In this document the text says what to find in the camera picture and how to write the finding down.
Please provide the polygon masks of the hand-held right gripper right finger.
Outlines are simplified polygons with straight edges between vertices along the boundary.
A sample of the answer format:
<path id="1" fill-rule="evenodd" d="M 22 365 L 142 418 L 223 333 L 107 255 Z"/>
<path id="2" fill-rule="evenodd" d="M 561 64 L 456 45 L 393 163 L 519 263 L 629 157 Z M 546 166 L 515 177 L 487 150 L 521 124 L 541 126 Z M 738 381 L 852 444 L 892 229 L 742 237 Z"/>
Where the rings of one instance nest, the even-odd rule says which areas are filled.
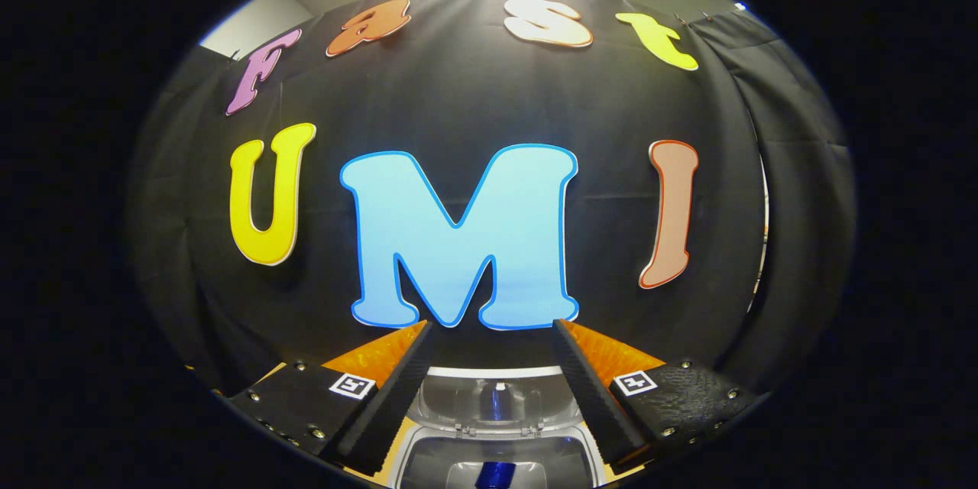
<path id="1" fill-rule="evenodd" d="M 553 353 L 615 474 L 673 461 L 739 423 L 760 395 L 700 361 L 664 361 L 556 319 Z"/>

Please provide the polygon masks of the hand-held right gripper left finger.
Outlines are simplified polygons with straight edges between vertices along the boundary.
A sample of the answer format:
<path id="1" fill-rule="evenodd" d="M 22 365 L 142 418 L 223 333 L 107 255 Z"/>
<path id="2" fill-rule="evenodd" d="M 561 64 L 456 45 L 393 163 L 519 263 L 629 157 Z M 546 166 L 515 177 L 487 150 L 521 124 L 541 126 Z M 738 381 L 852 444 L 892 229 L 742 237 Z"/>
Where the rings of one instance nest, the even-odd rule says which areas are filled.
<path id="1" fill-rule="evenodd" d="M 395 330 L 324 364 L 280 366 L 231 405 L 323 461 L 364 475 L 382 469 L 436 350 L 428 322 Z"/>

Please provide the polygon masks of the white desktop garbage bin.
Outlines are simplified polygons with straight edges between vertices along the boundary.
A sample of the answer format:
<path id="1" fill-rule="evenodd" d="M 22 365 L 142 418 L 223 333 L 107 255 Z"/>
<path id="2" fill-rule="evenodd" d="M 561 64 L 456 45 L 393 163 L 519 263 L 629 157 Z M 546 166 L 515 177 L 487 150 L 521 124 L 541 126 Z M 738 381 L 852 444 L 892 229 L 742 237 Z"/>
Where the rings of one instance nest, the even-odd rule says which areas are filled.
<path id="1" fill-rule="evenodd" d="M 557 367 L 431 368 L 406 412 L 382 480 L 392 489 L 475 489 L 489 462 L 509 489 L 594 489 L 609 479 Z"/>

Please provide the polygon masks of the blue pop can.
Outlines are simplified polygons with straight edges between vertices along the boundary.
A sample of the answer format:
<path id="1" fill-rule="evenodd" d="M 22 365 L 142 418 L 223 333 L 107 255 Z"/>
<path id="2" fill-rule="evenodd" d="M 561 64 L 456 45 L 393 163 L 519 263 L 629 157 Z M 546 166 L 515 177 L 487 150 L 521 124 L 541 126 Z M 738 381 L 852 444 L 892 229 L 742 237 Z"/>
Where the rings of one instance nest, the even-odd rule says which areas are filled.
<path id="1" fill-rule="evenodd" d="M 516 471 L 516 462 L 483 462 L 474 486 L 476 489 L 511 489 Z"/>

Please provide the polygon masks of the wooden desktop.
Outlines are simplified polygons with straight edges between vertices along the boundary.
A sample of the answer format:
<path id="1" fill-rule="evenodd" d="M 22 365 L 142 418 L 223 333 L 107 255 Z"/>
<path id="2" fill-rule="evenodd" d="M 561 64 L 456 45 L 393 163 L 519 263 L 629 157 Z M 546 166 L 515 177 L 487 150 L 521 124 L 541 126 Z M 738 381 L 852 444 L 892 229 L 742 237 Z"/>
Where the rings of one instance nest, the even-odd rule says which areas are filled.
<path id="1" fill-rule="evenodd" d="M 403 426 L 404 426 L 404 419 L 405 419 L 405 417 L 403 417 L 403 422 L 401 424 L 401 427 L 400 427 L 398 433 L 395 436 L 395 440 L 396 440 L 396 437 L 400 436 L 400 434 L 403 432 Z M 382 487 L 387 487 L 389 489 L 392 489 L 391 487 L 388 487 L 387 485 L 385 485 L 384 480 L 382 480 L 382 475 L 384 475 L 385 468 L 389 465 L 388 458 L 389 458 L 389 455 L 391 453 L 392 448 L 394 447 L 395 440 L 393 441 L 393 444 L 391 445 L 391 447 L 389 449 L 389 453 L 387 455 L 387 458 L 385 458 L 384 464 L 382 465 L 382 469 L 379 472 L 377 472 L 376 474 L 373 474 L 373 475 L 364 475 L 364 474 L 360 474 L 360 472 L 353 471 L 353 469 L 342 467 L 342 465 L 338 464 L 338 462 L 333 462 L 333 464 L 337 465 L 341 469 L 345 469 L 346 472 L 348 472 L 349 474 L 353 474 L 353 475 L 357 476 L 357 478 L 363 478 L 363 479 L 365 479 L 365 480 L 367 480 L 367 481 L 369 481 L 371 483 L 374 483 L 376 485 L 380 485 Z M 604 483 L 604 485 L 607 485 L 609 483 L 612 483 L 612 482 L 621 480 L 621 479 L 626 478 L 627 476 L 630 475 L 630 472 L 629 471 L 624 472 L 624 474 L 615 474 L 612 471 L 612 469 L 609 467 L 609 465 L 607 465 L 607 464 L 605 464 L 605 468 L 607 468 L 607 473 L 608 473 L 609 479 L 607 480 L 607 482 Z"/>

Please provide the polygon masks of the black backdrop cloth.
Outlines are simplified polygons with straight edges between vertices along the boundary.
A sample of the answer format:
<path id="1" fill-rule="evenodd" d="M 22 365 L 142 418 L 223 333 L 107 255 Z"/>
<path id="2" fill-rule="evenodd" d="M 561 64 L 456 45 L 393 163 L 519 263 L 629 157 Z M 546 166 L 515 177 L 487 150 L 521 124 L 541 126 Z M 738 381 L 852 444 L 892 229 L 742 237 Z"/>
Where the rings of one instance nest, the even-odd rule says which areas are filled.
<path id="1" fill-rule="evenodd" d="M 147 304 L 227 395 L 422 319 L 438 368 L 544 368 L 560 318 L 764 393 L 856 221 L 781 37 L 625 0 L 342 6 L 167 93 L 129 189 Z"/>

